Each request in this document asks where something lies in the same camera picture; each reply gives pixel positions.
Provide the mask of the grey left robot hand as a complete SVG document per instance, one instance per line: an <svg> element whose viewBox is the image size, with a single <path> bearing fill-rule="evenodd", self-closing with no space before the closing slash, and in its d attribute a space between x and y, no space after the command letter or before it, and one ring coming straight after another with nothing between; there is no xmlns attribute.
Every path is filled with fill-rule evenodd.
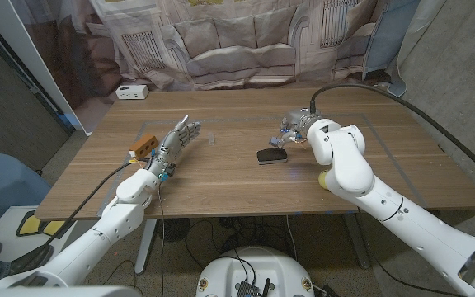
<svg viewBox="0 0 475 297"><path fill-rule="evenodd" d="M196 121L188 124L187 121L186 115L166 134L152 161L146 166L146 170L155 176L161 175L171 163L179 158L182 149L200 134L201 123Z"/></svg>

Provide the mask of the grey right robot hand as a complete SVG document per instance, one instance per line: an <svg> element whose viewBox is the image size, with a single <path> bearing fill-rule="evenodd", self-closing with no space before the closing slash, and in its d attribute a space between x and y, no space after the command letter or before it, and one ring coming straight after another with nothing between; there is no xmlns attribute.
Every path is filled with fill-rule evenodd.
<svg viewBox="0 0 475 297"><path fill-rule="evenodd" d="M307 140L310 126L323 118L318 111L312 113L308 108L288 111L280 124L280 136L277 147L281 148L289 142L302 143Z"/></svg>

